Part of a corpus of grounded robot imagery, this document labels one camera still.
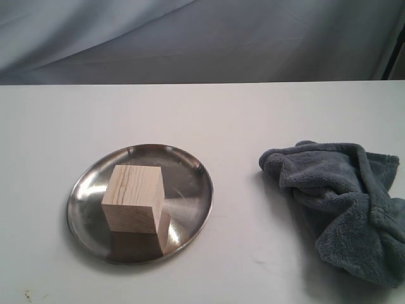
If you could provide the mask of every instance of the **wood grain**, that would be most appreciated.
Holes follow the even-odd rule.
[[[164,198],[160,167],[116,165],[101,206],[111,231],[157,234]]]

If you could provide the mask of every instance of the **wooden block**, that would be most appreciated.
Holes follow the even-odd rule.
[[[166,253],[169,224],[170,215],[163,211],[157,234],[112,232],[108,258],[123,263],[139,263],[162,257]]]
[[[111,231],[157,234],[164,199],[160,167],[116,165],[101,206]]]

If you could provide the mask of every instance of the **dark spot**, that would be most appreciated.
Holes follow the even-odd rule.
[[[29,291],[29,290],[26,290],[26,291],[25,291],[25,298],[27,299],[27,302],[28,302],[28,303],[32,303],[32,301],[31,301],[31,296],[30,296],[30,291]]]

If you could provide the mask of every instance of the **crumpled towel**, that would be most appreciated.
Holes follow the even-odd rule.
[[[383,286],[404,282],[405,201],[388,194],[397,156],[304,141],[268,150],[259,166],[302,205],[322,260]]]

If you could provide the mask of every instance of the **gray cloth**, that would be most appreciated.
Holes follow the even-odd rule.
[[[405,0],[0,0],[0,84],[380,79]]]
[[[304,141],[259,165],[302,205],[322,260],[383,286],[404,281],[405,201],[388,194],[398,157]]]

